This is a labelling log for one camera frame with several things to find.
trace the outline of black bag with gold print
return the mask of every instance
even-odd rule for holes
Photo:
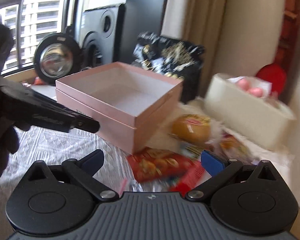
[[[201,45],[144,32],[138,36],[132,64],[171,78],[182,79],[181,102],[187,103],[197,96],[203,64],[200,56],[203,53],[204,47]]]

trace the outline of pink ball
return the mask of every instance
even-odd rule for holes
[[[238,80],[236,85],[244,91],[247,91],[250,88],[250,82],[246,78]]]
[[[263,89],[262,88],[250,88],[248,90],[248,93],[257,98],[261,98],[263,96]]]

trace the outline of open box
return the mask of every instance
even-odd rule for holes
[[[97,134],[130,154],[144,147],[181,91],[180,80],[119,62],[56,81],[59,103],[99,121]]]

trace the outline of beige curtain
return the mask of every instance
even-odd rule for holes
[[[189,0],[183,39],[206,48],[199,95],[204,96],[221,30],[226,0]]]

